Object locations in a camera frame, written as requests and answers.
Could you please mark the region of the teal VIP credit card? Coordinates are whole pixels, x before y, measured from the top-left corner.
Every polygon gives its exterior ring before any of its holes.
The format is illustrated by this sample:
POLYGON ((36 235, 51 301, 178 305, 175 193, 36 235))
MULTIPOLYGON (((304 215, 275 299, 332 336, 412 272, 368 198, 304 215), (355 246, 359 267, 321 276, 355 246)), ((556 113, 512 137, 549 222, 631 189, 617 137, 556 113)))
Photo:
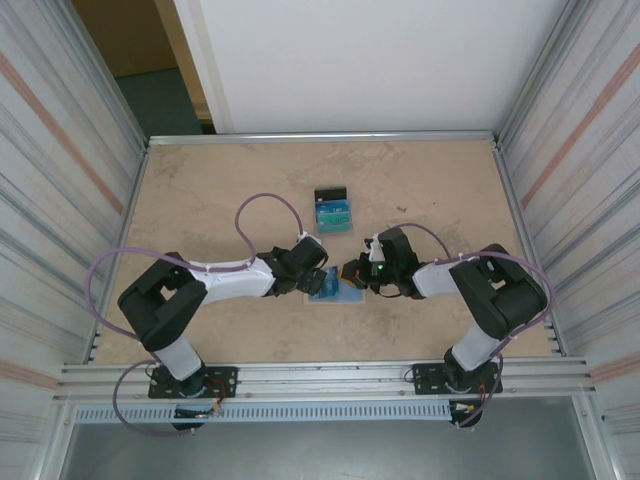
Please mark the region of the teal VIP credit card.
POLYGON ((320 213, 317 215, 317 229, 321 234, 348 232, 352 229, 349 212, 320 213))

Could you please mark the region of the clear acrylic card box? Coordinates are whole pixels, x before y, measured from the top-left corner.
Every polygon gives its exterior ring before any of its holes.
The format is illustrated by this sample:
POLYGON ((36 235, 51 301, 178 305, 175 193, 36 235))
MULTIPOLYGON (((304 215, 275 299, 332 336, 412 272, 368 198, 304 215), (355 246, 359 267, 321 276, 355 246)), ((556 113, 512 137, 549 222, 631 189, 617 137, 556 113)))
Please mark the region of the clear acrylic card box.
POLYGON ((353 229, 353 217, 347 187, 316 188, 314 214, 316 228, 320 234, 350 232, 353 229))

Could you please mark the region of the aluminium table edge bar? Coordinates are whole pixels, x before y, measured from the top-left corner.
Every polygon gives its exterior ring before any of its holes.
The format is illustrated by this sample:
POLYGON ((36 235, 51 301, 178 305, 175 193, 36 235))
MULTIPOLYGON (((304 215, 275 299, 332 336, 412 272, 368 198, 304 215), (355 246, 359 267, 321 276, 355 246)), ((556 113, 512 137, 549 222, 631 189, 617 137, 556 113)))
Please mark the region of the aluminium table edge bar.
POLYGON ((483 130, 389 131, 389 132, 321 132, 321 133, 251 133, 216 135, 151 136, 154 146, 184 145, 253 145, 274 143, 340 143, 395 141, 493 141, 494 133, 483 130))

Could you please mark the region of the aluminium table side bar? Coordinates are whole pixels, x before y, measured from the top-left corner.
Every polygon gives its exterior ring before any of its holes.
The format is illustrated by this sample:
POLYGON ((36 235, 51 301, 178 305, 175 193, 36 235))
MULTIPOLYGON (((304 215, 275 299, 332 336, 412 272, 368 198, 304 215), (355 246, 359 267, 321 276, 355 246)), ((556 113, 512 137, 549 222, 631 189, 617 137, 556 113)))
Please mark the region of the aluminium table side bar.
MULTIPOLYGON (((126 241, 129 235, 130 225, 134 216, 137 200, 139 197, 139 192, 143 182, 145 170, 149 160, 149 151, 150 149, 147 149, 147 151, 145 152, 145 155, 143 156, 141 164, 137 171, 135 181, 133 184, 133 190, 129 199, 129 203, 127 205, 126 212, 123 216, 123 222, 122 222, 120 234, 115 244, 115 247, 124 247, 126 244, 126 241)), ((97 310, 101 315, 105 315, 108 311, 108 307, 112 297, 112 292, 115 285, 116 276, 119 269, 119 264, 120 264, 120 258, 118 256, 113 257, 109 261, 109 269, 107 271, 106 278, 103 282, 102 292, 98 296, 97 310)), ((99 322, 96 322, 94 326, 91 342, 87 347, 87 351, 86 351, 85 362, 87 364, 92 363, 95 360, 103 329, 104 327, 99 322)))
POLYGON ((492 153, 500 176, 502 187, 506 195, 508 207, 514 221, 516 233, 522 253, 524 255, 524 259, 542 272, 542 275, 540 275, 537 271, 535 271, 533 273, 533 276, 536 280, 541 281, 544 292, 548 296, 548 307, 550 308, 550 310, 547 313, 540 315, 541 320, 537 322, 537 325, 542 325, 544 327, 545 333, 550 334, 548 342, 550 344, 551 354, 553 356, 563 356, 564 352, 562 350, 562 344, 558 339, 558 333, 556 331, 554 323, 554 308, 556 302, 555 291, 553 289, 553 286, 551 285, 550 280, 546 277, 546 274, 540 265, 539 257, 537 255, 537 252, 533 245, 533 240, 531 239, 528 227, 525 222, 523 207, 521 206, 517 198, 515 187, 507 168, 505 154, 503 153, 500 144, 496 140, 492 141, 492 153))

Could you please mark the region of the grey metal base panel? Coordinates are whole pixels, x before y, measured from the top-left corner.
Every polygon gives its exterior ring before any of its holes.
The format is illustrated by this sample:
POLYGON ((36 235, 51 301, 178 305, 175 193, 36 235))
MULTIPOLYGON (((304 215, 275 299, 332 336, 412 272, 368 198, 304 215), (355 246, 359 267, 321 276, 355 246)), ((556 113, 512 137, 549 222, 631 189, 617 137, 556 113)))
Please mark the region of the grey metal base panel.
POLYGON ((180 438, 75 428, 62 480, 595 480, 567 399, 494 400, 481 421, 214 424, 180 438))

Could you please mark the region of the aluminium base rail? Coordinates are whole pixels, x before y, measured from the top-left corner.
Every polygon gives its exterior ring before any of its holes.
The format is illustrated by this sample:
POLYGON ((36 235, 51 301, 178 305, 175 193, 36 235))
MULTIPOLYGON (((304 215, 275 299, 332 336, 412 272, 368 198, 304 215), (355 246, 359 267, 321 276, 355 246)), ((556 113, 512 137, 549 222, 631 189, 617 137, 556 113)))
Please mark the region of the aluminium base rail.
MULTIPOLYGON (((235 402, 394 400, 415 395, 410 367, 415 362, 240 363, 225 388, 235 402)), ((124 365, 75 365, 62 369, 53 394, 56 404, 103 404, 148 400, 151 369, 124 365)), ((574 357, 507 358, 494 397, 591 396, 596 386, 586 361, 574 357)))

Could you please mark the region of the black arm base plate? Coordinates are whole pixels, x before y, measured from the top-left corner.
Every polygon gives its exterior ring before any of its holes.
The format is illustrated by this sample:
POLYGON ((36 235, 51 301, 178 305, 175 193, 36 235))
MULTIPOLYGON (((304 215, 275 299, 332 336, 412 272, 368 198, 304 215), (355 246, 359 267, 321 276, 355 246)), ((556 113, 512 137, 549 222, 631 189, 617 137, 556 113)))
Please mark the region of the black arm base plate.
POLYGON ((231 366, 202 366, 184 380, 174 378, 165 366, 151 371, 148 397, 151 399, 234 398, 239 369, 231 366))
POLYGON ((493 387, 496 393, 504 390, 495 362, 487 362, 473 371, 445 363, 419 363, 411 367, 410 376, 416 395, 473 395, 481 393, 481 386, 486 393, 493 387))

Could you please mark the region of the white door frame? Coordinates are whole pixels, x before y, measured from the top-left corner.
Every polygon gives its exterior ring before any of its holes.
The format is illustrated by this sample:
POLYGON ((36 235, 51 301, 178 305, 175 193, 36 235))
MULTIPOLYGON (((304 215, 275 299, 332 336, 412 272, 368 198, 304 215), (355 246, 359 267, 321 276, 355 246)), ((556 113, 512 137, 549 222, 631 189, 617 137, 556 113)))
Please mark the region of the white door frame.
POLYGON ((174 0, 187 45, 218 134, 236 132, 201 0, 174 0))

